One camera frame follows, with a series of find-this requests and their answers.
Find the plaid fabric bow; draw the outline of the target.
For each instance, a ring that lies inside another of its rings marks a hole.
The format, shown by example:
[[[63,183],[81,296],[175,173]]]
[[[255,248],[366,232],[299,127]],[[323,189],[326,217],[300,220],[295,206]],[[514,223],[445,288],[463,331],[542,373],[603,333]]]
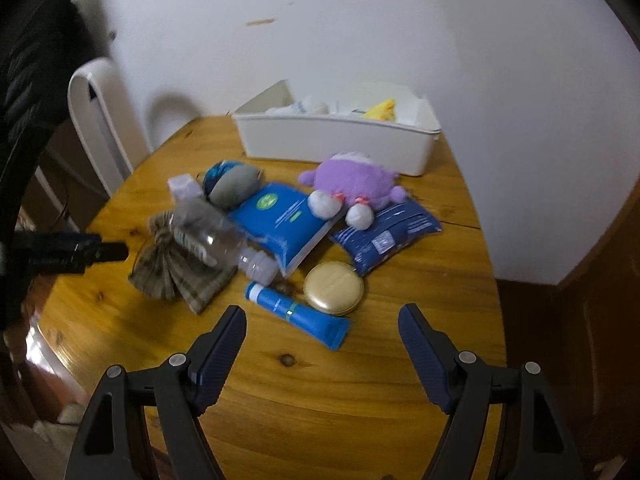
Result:
[[[145,297],[182,299],[194,314],[201,314],[231,282],[235,266],[206,266],[174,239],[171,210],[149,220],[150,241],[139,250],[128,276]]]

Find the blue cream tube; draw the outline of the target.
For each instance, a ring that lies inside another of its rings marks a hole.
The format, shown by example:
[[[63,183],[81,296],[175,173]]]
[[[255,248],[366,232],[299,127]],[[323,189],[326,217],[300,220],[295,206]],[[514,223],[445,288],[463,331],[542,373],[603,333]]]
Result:
[[[250,282],[246,286],[245,298],[316,338],[332,351],[341,347],[349,331],[348,318],[314,310],[257,282]]]

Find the gold round compact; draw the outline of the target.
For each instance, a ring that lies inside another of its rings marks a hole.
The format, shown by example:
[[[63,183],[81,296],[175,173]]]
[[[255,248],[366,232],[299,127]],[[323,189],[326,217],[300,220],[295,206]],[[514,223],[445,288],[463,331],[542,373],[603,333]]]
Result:
[[[304,279],[303,293],[314,309],[335,316],[348,315],[358,307],[364,281],[347,263],[327,261],[315,266]]]

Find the clear plastic bottle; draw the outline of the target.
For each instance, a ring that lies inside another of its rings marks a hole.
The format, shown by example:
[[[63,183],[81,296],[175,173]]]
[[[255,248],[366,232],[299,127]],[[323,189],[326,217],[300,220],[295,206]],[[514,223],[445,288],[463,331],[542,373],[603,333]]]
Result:
[[[278,264],[270,255],[250,246],[245,233],[202,198],[176,203],[169,227],[175,241],[206,266],[238,268],[251,281],[264,286],[270,285],[279,273]]]

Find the dark blue tissue pack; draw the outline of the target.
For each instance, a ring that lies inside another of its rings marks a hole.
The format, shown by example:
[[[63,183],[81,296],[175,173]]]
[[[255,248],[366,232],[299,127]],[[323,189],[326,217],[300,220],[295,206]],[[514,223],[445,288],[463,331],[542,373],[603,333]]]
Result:
[[[440,222],[428,210],[408,198],[378,211],[369,229],[341,229],[330,239],[344,249],[352,267],[363,278],[419,238],[441,230]]]

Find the blue Hiipapa wipes pack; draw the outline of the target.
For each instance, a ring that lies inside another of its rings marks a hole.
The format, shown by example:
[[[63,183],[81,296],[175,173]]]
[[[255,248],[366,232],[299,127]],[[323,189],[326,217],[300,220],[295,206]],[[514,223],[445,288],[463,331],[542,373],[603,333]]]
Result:
[[[341,219],[314,216],[308,195],[287,184],[271,182],[229,212],[248,238],[276,259],[288,278]]]

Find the purple plush toy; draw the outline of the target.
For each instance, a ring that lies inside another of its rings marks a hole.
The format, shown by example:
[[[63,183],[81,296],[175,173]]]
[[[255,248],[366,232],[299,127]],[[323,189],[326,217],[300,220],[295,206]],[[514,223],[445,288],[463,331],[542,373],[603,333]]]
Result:
[[[302,172],[298,183],[311,188],[307,204],[311,213],[330,220],[341,212],[357,231],[372,226],[374,216],[387,206],[401,204],[408,192],[396,183],[398,174],[358,152],[332,155],[316,169]]]

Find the yellow duck plush toy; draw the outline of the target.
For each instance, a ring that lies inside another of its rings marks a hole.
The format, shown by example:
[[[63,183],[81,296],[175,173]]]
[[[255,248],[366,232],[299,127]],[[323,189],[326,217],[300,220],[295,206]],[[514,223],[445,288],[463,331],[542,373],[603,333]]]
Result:
[[[396,122],[396,101],[388,99],[369,108],[363,118],[370,120],[382,120],[382,122]]]

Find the white blue plush toy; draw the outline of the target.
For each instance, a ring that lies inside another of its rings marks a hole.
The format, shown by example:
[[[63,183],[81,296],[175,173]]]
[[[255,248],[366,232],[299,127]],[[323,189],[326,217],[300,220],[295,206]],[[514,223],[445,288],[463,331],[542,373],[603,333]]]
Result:
[[[267,115],[329,115],[330,107],[326,102],[316,100],[312,96],[279,107],[270,107]]]

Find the white curved chair back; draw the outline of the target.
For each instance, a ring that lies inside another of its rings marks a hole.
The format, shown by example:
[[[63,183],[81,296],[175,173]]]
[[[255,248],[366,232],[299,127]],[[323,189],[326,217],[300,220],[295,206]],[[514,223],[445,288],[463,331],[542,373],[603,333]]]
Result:
[[[114,194],[151,154],[115,63],[95,58],[75,70],[67,105],[96,176]]]

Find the small lavender box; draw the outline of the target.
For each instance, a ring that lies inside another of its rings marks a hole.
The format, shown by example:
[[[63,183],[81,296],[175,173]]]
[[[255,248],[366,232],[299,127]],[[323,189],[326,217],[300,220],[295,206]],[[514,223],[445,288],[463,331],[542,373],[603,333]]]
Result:
[[[171,199],[175,203],[204,196],[203,188],[190,174],[179,174],[169,178],[167,186]]]

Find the grey plush mouse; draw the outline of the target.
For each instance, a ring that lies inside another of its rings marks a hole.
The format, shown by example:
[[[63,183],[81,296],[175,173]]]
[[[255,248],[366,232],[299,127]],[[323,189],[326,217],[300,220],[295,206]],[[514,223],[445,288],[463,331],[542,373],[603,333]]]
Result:
[[[207,199],[218,209],[230,211],[257,193],[263,184],[262,170],[247,164],[235,165],[215,180]]]

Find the blue green ball toy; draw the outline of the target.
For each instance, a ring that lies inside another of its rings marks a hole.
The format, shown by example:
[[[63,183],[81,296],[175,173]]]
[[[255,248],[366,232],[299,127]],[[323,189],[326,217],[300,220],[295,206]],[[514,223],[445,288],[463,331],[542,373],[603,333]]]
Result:
[[[213,191],[217,182],[231,169],[240,165],[241,162],[237,162],[236,160],[222,160],[221,162],[217,162],[214,166],[211,166],[204,174],[202,180],[205,195],[209,196],[209,193]]]

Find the black clothing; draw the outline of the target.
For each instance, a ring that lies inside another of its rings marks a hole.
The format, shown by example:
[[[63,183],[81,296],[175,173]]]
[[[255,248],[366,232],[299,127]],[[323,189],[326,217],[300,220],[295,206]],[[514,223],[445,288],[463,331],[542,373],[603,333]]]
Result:
[[[70,77],[96,54],[72,0],[42,0],[1,55],[1,227],[12,229],[54,130],[70,112]]]

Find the white plastic storage bin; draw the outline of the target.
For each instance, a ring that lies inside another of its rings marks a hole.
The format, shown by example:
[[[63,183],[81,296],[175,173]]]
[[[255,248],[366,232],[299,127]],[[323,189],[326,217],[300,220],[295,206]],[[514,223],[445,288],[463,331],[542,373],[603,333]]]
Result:
[[[326,102],[329,115],[267,115],[312,96]],[[396,101],[396,122],[362,115],[388,99]],[[323,162],[341,152],[359,152],[388,170],[420,176],[442,133],[430,101],[391,82],[283,79],[232,113],[246,156]]]

